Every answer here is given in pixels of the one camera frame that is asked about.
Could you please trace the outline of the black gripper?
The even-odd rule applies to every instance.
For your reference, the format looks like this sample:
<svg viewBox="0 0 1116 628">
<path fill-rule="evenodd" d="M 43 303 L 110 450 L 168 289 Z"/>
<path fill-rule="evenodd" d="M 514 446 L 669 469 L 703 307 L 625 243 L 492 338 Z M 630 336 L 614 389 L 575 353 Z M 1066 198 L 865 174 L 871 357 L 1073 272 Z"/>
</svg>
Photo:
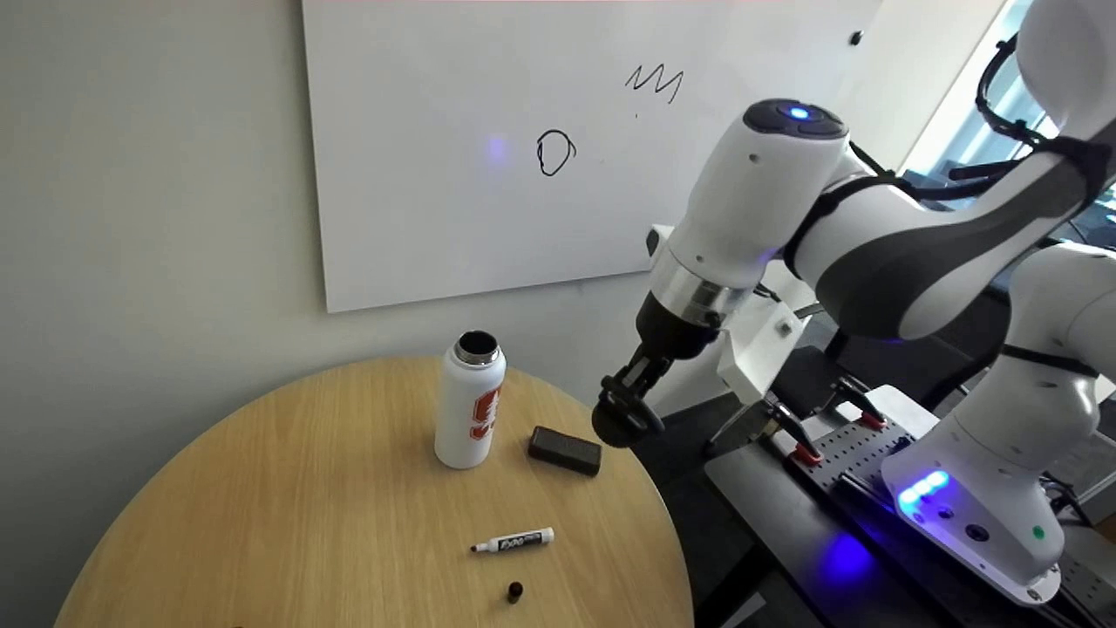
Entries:
<svg viewBox="0 0 1116 628">
<path fill-rule="evenodd" d="M 714 328 L 676 318 L 654 296 L 643 300 L 633 332 L 633 357 L 600 381 L 607 399 L 646 399 L 676 361 L 693 361 L 719 338 Z"/>
</svg>

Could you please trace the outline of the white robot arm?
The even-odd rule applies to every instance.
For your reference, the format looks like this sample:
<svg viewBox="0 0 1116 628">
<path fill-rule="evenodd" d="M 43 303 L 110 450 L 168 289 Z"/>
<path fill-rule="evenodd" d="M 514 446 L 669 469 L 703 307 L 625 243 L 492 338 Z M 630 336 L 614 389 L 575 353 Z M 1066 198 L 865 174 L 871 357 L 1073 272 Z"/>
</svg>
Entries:
<svg viewBox="0 0 1116 628">
<path fill-rule="evenodd" d="M 966 214 L 876 169 L 818 105 L 762 97 L 729 124 L 686 214 L 652 229 L 652 289 L 638 350 L 600 381 L 592 431 L 630 446 L 658 431 L 646 394 L 710 341 L 736 390 L 762 390 L 776 350 L 744 347 L 785 307 L 781 265 L 846 336 L 924 338 L 989 281 L 1011 285 L 1011 326 L 979 389 L 916 442 L 882 462 L 897 515 L 1014 605 L 1059 591 L 1062 526 L 1041 493 L 1051 464 L 1096 427 L 1096 385 L 1116 363 L 1116 265 L 1059 243 L 1116 179 L 1116 0 L 1033 0 L 996 60 L 1054 119 L 1047 133 L 993 119 L 1026 146 L 974 186 Z"/>
</svg>

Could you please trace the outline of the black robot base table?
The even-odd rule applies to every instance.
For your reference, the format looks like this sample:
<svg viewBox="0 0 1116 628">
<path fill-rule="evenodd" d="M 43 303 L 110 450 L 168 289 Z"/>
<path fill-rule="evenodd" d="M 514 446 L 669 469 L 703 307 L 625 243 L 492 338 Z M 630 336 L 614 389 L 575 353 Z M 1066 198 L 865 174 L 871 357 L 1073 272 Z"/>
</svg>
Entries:
<svg viewBox="0 0 1116 628">
<path fill-rule="evenodd" d="M 829 431 L 824 469 L 759 442 L 703 464 L 753 535 L 725 592 L 776 572 L 824 628 L 1111 628 L 1111 588 L 1079 558 L 1062 561 L 1062 588 L 1051 605 L 1021 606 L 901 524 L 878 484 L 878 462 L 931 419 L 897 389 L 876 389 L 871 400 L 894 421 L 882 434 Z"/>
</svg>

